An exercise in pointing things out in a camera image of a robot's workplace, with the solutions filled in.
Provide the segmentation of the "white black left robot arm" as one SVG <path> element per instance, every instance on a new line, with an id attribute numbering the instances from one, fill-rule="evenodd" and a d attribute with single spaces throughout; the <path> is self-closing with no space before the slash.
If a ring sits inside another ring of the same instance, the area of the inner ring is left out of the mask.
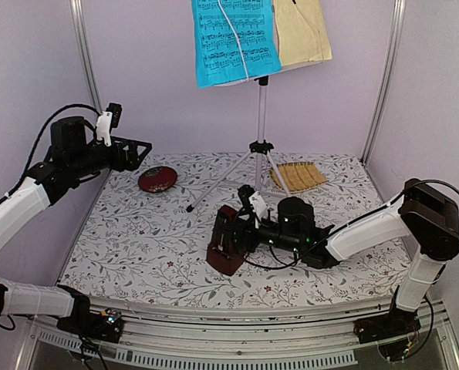
<path id="1" fill-rule="evenodd" d="M 122 113 L 111 103 L 98 113 L 95 125 L 82 116 L 60 118 L 58 109 L 44 123 L 51 144 L 43 161 L 28 159 L 17 184 L 0 198 L 0 251 L 35 216 L 55 205 L 69 190 L 98 177 L 102 170 L 137 170 L 151 143 L 112 135 Z M 112 325 L 108 314 L 94 314 L 90 300 L 68 287 L 43 287 L 0 278 L 0 317 L 48 315 L 62 329 L 91 334 L 97 324 Z"/>

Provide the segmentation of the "dark red wooden metronome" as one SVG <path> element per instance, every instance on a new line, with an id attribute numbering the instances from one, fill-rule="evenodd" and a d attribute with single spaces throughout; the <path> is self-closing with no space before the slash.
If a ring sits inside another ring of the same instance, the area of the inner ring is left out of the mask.
<path id="1" fill-rule="evenodd" d="M 236 219 L 236 210 L 222 206 L 216 215 L 208 245 L 206 261 L 219 273 L 233 276 L 243 263 L 231 242 L 231 225 Z"/>

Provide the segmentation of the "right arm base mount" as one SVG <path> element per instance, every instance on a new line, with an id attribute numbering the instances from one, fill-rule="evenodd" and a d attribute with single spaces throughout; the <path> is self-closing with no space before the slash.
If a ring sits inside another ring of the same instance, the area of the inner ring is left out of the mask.
<path id="1" fill-rule="evenodd" d="M 411 338 L 407 337 L 402 341 L 390 341 L 377 346 L 380 356 L 387 362 L 405 362 L 424 348 L 434 328 L 434 306 L 427 297 L 424 300 L 430 309 L 430 327 L 421 343 L 418 341 L 421 323 L 417 316 L 417 311 L 402 311 L 396 308 L 394 304 L 391 304 L 386 314 L 355 320 L 353 322 L 353 333 L 360 344 L 412 334 Z"/>

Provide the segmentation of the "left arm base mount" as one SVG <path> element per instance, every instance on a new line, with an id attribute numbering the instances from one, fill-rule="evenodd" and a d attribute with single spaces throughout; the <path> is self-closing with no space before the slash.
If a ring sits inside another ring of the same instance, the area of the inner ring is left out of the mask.
<path id="1" fill-rule="evenodd" d="M 75 300 L 70 316 L 59 318 L 56 327 L 74 335 L 117 344 L 124 327 L 121 312 L 112 308 L 91 312 L 89 307 L 88 301 Z"/>

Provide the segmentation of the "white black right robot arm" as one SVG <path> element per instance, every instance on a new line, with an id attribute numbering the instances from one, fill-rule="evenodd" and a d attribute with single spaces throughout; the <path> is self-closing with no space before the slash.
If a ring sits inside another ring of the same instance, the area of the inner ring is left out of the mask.
<path id="1" fill-rule="evenodd" d="M 393 296 L 393 310 L 381 320 L 386 335 L 397 336 L 411 322 L 410 313 L 440 277 L 444 266 L 459 254 L 459 207 L 435 185 L 454 189 L 444 181 L 412 178 L 389 201 L 340 227 L 319 228 L 312 206 L 297 197 L 278 204 L 278 219 L 260 217 L 249 200 L 230 228 L 230 245 L 240 258 L 261 244 L 293 253 L 296 262 L 317 269 L 330 268 L 378 244 L 412 236 L 418 250 L 407 275 Z"/>

